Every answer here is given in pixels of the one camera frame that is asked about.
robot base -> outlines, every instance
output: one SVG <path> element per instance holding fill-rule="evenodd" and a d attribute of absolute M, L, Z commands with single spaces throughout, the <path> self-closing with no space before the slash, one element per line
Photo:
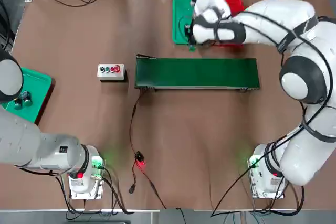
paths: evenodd
<path fill-rule="evenodd" d="M 261 155 L 252 155 L 247 161 L 248 166 L 253 165 L 256 160 L 261 158 Z M 266 168 L 264 159 L 260 160 L 255 168 L 252 168 L 249 173 L 249 182 L 253 198 L 284 198 L 282 194 L 284 190 L 285 179 L 281 183 L 282 178 L 273 176 Z"/>
<path fill-rule="evenodd" d="M 103 195 L 103 185 L 104 182 L 101 180 L 96 180 L 94 183 L 93 189 L 89 193 L 76 193 L 73 190 L 71 191 L 71 199 L 101 199 Z"/>
<path fill-rule="evenodd" d="M 89 151 L 89 163 L 82 178 L 69 178 L 71 199 L 101 199 L 103 192 L 104 160 L 96 148 L 86 146 Z"/>

robotic arm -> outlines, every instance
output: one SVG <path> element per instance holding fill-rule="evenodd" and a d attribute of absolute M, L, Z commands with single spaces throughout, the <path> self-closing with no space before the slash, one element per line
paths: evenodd
<path fill-rule="evenodd" d="M 190 44 L 207 41 L 262 43 L 276 46 L 280 53 L 285 50 L 290 52 L 280 71 L 279 81 L 287 95 L 306 106 L 306 120 L 282 140 L 256 147 L 251 163 L 266 155 L 251 170 L 255 183 L 254 197 L 273 197 L 283 177 L 295 185 L 305 185 L 336 148 L 336 98 L 333 93 L 335 87 L 331 83 L 333 76 L 330 78 L 330 73 L 336 71 L 336 46 L 333 41 L 336 22 L 329 18 L 318 19 L 313 6 L 301 0 L 259 1 L 234 17 L 231 17 L 227 4 L 220 0 L 196 0 L 194 4 L 192 23 L 185 27 Z M 267 18 L 293 32 L 284 30 Z M 330 69 L 317 50 L 297 36 L 317 48 Z M 307 127 L 306 122 L 313 116 Z"/>
<path fill-rule="evenodd" d="M 0 50 L 0 104 L 18 97 L 23 81 L 17 61 Z M 76 137 L 66 134 L 41 133 L 35 124 L 1 105 L 0 163 L 67 173 L 73 199 L 101 198 L 103 160 L 96 148 L 81 145 Z"/>

green tray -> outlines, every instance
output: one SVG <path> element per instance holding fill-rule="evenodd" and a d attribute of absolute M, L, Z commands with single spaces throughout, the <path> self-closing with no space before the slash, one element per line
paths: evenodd
<path fill-rule="evenodd" d="M 14 109 L 14 102 L 9 102 L 4 103 L 3 107 L 9 112 L 35 123 L 37 115 L 50 89 L 52 80 L 50 76 L 44 73 L 39 73 L 28 68 L 21 69 L 24 80 L 22 91 L 27 90 L 30 92 L 32 105 L 30 107 L 22 105 L 20 110 L 16 110 Z"/>
<path fill-rule="evenodd" d="M 173 0 L 173 41 L 176 44 L 188 44 L 184 35 L 184 26 L 190 25 L 194 7 L 191 0 Z"/>
<path fill-rule="evenodd" d="M 136 88 L 260 89 L 256 59 L 136 60 Z"/>

brown table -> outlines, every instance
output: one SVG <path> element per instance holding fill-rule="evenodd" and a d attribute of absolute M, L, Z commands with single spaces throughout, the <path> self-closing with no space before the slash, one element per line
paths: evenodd
<path fill-rule="evenodd" d="M 248 6 L 259 0 L 243 1 Z M 328 0 L 307 1 L 318 15 L 332 15 Z M 161 90 L 141 99 L 133 143 L 145 155 L 145 171 L 169 208 L 211 209 L 210 195 L 216 205 L 257 144 L 276 140 L 300 121 L 299 104 L 279 85 L 281 56 L 274 47 L 189 52 L 172 42 L 172 0 L 98 0 L 81 8 L 33 0 L 25 10 L 13 55 L 22 66 L 47 73 L 56 82 L 39 127 L 96 146 L 115 169 L 128 209 L 162 208 L 139 170 L 135 193 L 128 193 L 134 161 L 128 130 L 139 94 L 134 89 L 137 53 L 167 58 L 252 57 L 258 62 L 259 91 Z M 124 63 L 129 83 L 100 83 L 96 71 L 103 62 Z M 305 209 L 336 209 L 335 163 L 332 155 L 306 186 Z M 66 209 L 53 178 L 9 165 L 0 166 L 0 171 L 0 209 Z M 246 179 L 244 183 L 249 190 Z M 286 195 L 276 208 L 296 208 L 292 192 Z M 106 187 L 103 199 L 88 202 L 87 208 L 110 208 L 110 196 Z M 82 201 L 74 204 L 82 207 Z M 258 207 L 265 205 L 257 201 Z M 252 209 L 242 183 L 220 209 Z"/>

control box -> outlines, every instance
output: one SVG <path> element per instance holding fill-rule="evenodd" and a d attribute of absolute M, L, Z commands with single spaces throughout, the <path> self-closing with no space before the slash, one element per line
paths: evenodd
<path fill-rule="evenodd" d="M 97 77 L 100 81 L 124 81 L 124 64 L 99 64 Z"/>

